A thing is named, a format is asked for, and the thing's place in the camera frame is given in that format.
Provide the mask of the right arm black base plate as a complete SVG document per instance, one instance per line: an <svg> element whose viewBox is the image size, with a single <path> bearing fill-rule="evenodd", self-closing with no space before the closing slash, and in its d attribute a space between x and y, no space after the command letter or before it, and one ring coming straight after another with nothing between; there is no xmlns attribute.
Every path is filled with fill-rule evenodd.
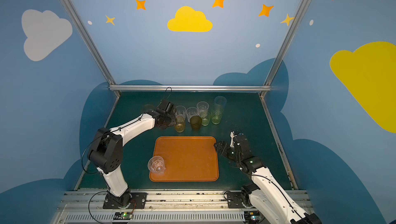
<svg viewBox="0 0 396 224"><path fill-rule="evenodd" d="M242 192L226 191L223 197L227 201L229 209L245 209L246 208L246 194Z"/></svg>

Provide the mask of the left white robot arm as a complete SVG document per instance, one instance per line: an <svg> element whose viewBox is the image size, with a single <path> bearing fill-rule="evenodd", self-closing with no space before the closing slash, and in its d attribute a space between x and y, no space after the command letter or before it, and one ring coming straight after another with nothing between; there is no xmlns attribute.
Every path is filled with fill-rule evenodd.
<svg viewBox="0 0 396 224"><path fill-rule="evenodd" d="M145 111L123 125L98 129L88 149L87 159L106 182L105 209L128 209L133 204L131 190L121 170L123 147L145 131L175 126L175 112L174 104L163 99L157 108Z"/></svg>

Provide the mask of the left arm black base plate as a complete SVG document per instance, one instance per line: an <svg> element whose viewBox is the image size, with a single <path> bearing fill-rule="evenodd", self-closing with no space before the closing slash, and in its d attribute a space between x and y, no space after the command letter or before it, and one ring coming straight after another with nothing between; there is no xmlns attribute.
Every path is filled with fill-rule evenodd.
<svg viewBox="0 0 396 224"><path fill-rule="evenodd" d="M122 196L116 197L110 192L105 197L103 209L144 209L147 199L145 192L125 192Z"/></svg>

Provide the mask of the brown textured glass front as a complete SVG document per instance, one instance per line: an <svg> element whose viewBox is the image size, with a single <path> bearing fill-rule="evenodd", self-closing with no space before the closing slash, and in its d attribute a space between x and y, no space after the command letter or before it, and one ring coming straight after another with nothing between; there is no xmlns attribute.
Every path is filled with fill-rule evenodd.
<svg viewBox="0 0 396 224"><path fill-rule="evenodd" d="M202 118L200 116L192 116L190 118L190 125L192 130L199 131L202 126Z"/></svg>

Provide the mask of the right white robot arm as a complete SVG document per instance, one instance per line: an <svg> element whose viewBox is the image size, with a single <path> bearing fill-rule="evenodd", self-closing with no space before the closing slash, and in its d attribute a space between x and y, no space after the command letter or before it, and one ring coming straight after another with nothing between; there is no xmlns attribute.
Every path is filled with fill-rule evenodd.
<svg viewBox="0 0 396 224"><path fill-rule="evenodd" d="M315 214L307 213L281 187L270 169L253 154L243 133L233 131L231 141L216 142L213 146L217 154L236 163L237 167L252 180L252 184L242 187L242 203L252 207L271 224L320 224Z"/></svg>

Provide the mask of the short yellow plastic glass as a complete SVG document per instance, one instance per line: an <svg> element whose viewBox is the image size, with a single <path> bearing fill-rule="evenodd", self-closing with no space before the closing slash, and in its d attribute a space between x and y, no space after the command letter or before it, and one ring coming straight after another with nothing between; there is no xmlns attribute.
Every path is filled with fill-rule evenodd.
<svg viewBox="0 0 396 224"><path fill-rule="evenodd" d="M183 115L176 116L175 130L177 133L182 133L185 130L185 117Z"/></svg>

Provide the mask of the clear faceted plastic glass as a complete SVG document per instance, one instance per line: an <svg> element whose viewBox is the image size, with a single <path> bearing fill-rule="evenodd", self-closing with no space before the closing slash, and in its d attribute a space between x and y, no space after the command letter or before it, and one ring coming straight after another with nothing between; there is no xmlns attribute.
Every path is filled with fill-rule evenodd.
<svg viewBox="0 0 396 224"><path fill-rule="evenodd" d="M151 173L163 174L166 170L165 160L161 156L154 156L147 163L147 167Z"/></svg>

